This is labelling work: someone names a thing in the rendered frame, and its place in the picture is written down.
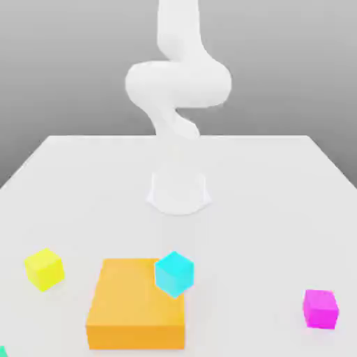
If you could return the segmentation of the small cyan cube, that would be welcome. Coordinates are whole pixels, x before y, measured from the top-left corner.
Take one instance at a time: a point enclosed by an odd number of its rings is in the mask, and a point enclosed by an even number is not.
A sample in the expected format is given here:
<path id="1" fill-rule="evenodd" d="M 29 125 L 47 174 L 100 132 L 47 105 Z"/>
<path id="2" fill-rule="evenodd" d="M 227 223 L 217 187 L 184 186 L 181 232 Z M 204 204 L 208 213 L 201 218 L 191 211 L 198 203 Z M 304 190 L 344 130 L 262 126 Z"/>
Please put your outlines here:
<path id="1" fill-rule="evenodd" d="M 172 298 L 178 298 L 194 284 L 195 265 L 176 251 L 154 264 L 155 285 Z"/>

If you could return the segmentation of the small yellow cube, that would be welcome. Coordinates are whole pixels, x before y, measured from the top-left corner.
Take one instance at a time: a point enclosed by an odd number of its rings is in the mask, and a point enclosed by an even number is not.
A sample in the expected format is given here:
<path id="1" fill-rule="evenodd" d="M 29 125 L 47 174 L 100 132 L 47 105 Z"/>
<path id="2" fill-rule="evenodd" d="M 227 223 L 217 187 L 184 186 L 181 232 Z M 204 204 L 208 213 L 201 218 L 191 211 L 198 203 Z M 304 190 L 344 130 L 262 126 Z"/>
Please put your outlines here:
<path id="1" fill-rule="evenodd" d="M 45 248 L 24 260 L 29 281 L 40 291 L 47 291 L 65 278 L 59 255 Z"/>

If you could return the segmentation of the small magenta cube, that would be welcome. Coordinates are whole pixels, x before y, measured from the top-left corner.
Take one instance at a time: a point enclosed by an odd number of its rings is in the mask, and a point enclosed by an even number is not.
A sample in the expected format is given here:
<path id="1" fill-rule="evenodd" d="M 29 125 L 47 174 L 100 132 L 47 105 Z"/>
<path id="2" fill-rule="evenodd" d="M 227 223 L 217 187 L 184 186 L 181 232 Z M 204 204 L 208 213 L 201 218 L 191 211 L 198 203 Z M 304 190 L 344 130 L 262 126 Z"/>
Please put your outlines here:
<path id="1" fill-rule="evenodd" d="M 332 291 L 307 289 L 303 314 L 308 328 L 334 330 L 340 309 Z"/>

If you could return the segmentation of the large orange box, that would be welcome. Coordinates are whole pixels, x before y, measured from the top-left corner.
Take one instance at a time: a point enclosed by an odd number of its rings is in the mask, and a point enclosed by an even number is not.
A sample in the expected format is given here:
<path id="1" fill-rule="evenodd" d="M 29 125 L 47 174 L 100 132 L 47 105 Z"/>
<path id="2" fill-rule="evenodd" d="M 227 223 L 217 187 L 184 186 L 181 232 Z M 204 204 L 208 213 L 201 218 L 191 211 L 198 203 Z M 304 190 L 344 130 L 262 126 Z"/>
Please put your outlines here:
<path id="1" fill-rule="evenodd" d="M 184 297 L 155 285 L 153 258 L 104 259 L 86 319 L 91 350 L 184 349 Z"/>

